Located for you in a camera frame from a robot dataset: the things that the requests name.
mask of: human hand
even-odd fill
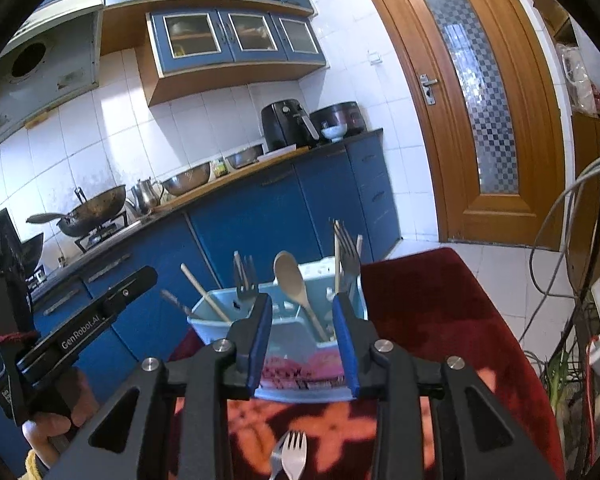
[[[67,433],[72,422],[81,428],[98,411],[98,401],[93,396],[86,375],[81,370],[71,370],[72,374],[75,372],[80,394],[71,411],[71,420],[57,413],[38,412],[22,425],[24,438],[47,467],[55,464],[60,457],[56,448],[49,442],[49,437]]]

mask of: door frame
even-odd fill
[[[442,179],[442,170],[440,168],[440,160],[438,158],[438,147],[436,145],[436,138],[433,133],[433,128],[429,121],[429,115],[427,112],[427,104],[424,101],[424,96],[420,89],[420,81],[418,75],[411,63],[411,59],[407,53],[407,49],[402,42],[402,38],[398,31],[398,27],[394,22],[394,18],[389,12],[387,6],[383,0],[371,0],[376,8],[376,11],[380,15],[380,19],[386,28],[386,31],[391,39],[391,43],[394,46],[394,50],[398,56],[398,61],[402,67],[402,72],[407,80],[407,85],[411,91],[413,103],[416,108],[416,114],[420,128],[422,130],[422,136],[424,138],[424,145],[427,152],[427,159],[429,163],[429,169],[431,172],[431,180],[433,183],[433,195],[436,203],[436,217],[438,218],[438,238],[440,242],[446,242],[449,240],[448,232],[448,213],[446,211],[446,197],[445,188]],[[514,7],[520,23],[525,29],[526,36],[529,40],[529,44],[534,52],[536,63],[541,77],[541,84],[544,88],[544,92],[547,97],[549,106],[550,119],[551,119],[551,132],[548,133],[552,136],[555,152],[555,167],[558,171],[558,186],[555,190],[555,197],[564,189],[565,183],[565,160],[564,160],[564,141],[562,132],[562,123],[560,120],[560,108],[558,107],[557,97],[555,95],[554,82],[551,78],[549,71],[549,65],[546,57],[538,40],[538,35],[533,28],[528,15],[525,12],[524,7],[520,0],[509,0]],[[554,214],[553,221],[547,226],[547,231],[543,240],[544,245],[548,246],[552,250],[558,250],[560,247],[560,240],[562,237],[562,209],[558,208]]]

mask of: red cloth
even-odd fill
[[[455,251],[443,248],[363,266],[362,286],[369,319],[380,337],[431,361],[463,357],[525,429],[557,477],[564,478],[560,438],[548,397],[509,327]],[[190,332],[171,359],[192,355],[201,346],[195,332]],[[421,406],[425,464],[430,466],[428,402]],[[267,478],[270,452],[291,428],[306,431],[309,438],[303,479],[369,478],[375,416],[375,403],[368,401],[295,405],[229,401],[235,477]],[[179,422],[176,416],[174,456]]]

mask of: red cable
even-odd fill
[[[585,401],[587,415],[589,415],[589,467],[596,461],[596,428],[593,419],[593,406],[591,405],[591,345],[598,340],[595,335],[587,345],[587,367],[585,372]]]
[[[26,341],[27,339],[37,339],[40,337],[40,332],[32,330],[31,332],[13,332],[11,334],[0,335],[0,345],[13,341]]]

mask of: metal bolt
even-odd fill
[[[142,361],[142,370],[145,372],[153,372],[158,366],[160,366],[160,361],[155,357],[148,357]]]
[[[452,370],[462,370],[464,368],[464,359],[457,355],[452,355],[446,360],[446,364]]]
[[[214,341],[213,346],[216,352],[227,352],[234,346],[234,344],[228,339],[218,339],[217,341]]]
[[[394,344],[387,339],[378,339],[378,341],[374,343],[374,346],[376,347],[376,350],[383,354],[394,349]]]

